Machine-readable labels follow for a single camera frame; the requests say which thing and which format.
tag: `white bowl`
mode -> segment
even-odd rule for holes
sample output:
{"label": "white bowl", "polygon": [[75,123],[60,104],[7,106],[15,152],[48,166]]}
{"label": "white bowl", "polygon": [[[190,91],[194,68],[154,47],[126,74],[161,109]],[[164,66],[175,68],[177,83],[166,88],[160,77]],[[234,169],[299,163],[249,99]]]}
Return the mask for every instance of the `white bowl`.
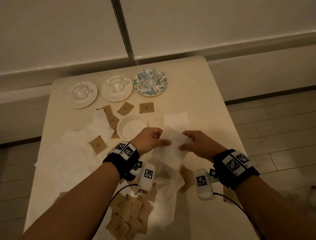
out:
{"label": "white bowl", "polygon": [[127,114],[118,122],[118,135],[126,141],[132,140],[145,127],[147,121],[139,114]]}

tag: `black wrist strap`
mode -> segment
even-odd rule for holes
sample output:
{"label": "black wrist strap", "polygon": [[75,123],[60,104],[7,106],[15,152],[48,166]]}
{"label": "black wrist strap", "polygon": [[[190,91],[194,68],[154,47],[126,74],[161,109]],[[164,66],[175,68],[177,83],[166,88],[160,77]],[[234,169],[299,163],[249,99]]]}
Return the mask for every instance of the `black wrist strap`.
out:
{"label": "black wrist strap", "polygon": [[236,187],[252,175],[259,176],[249,158],[241,151],[226,150],[214,157],[214,168],[219,177],[219,182],[235,190]]}
{"label": "black wrist strap", "polygon": [[108,156],[103,160],[104,162],[111,162],[117,168],[120,177],[128,174],[137,163],[139,159],[137,149],[130,142],[121,142],[117,144]]}

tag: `dark baseboard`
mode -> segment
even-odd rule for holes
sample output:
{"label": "dark baseboard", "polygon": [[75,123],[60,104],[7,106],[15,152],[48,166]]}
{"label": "dark baseboard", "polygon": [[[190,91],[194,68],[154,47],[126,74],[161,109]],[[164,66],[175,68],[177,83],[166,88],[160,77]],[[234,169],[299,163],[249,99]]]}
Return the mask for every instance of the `dark baseboard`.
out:
{"label": "dark baseboard", "polygon": [[254,100],[259,100],[259,99],[278,97],[278,96],[283,96],[287,94],[307,92],[307,91],[312,91],[312,90],[316,90],[316,85],[300,87],[300,88],[295,88],[295,89],[290,89],[290,90],[285,90],[285,91],[280,91],[280,92],[272,92],[272,93],[267,93],[267,94],[262,94],[262,95],[247,97],[247,98],[234,99],[234,100],[225,101],[224,103],[226,106],[228,106],[228,105],[237,104],[237,103],[244,103],[244,102],[249,102],[249,101],[254,101]]}
{"label": "dark baseboard", "polygon": [[27,144],[27,143],[32,143],[32,142],[40,142],[41,139],[42,139],[42,136],[40,136],[40,137],[32,137],[32,138],[23,139],[23,140],[14,141],[14,142],[2,143],[2,144],[0,144],[0,149],[14,147],[14,146]]}

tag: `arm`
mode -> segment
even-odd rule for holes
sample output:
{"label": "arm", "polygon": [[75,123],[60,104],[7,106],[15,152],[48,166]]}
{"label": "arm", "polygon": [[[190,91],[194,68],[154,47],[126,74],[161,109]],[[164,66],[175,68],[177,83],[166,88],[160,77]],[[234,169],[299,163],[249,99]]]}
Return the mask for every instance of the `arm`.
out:
{"label": "arm", "polygon": [[[158,139],[161,133],[160,128],[144,128],[131,143],[141,156],[157,146],[171,144]],[[44,212],[20,240],[92,239],[119,180],[117,168],[111,162],[103,163]]]}
{"label": "arm", "polygon": [[[193,143],[183,144],[179,149],[194,152],[212,163],[217,154],[227,150],[201,131],[185,131],[183,134],[192,138]],[[315,223],[308,215],[261,178],[247,178],[237,186],[235,193],[244,210],[267,239],[316,239]]]}

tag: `person's right hand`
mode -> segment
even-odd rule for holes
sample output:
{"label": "person's right hand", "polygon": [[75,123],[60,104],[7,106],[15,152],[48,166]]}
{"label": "person's right hand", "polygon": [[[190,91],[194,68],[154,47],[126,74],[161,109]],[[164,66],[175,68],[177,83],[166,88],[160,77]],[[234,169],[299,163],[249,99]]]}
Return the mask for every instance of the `person's right hand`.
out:
{"label": "person's right hand", "polygon": [[182,144],[179,150],[189,150],[189,152],[194,152],[195,155],[211,162],[217,154],[227,150],[226,147],[214,141],[202,131],[184,131],[182,134],[191,138],[193,142]]}

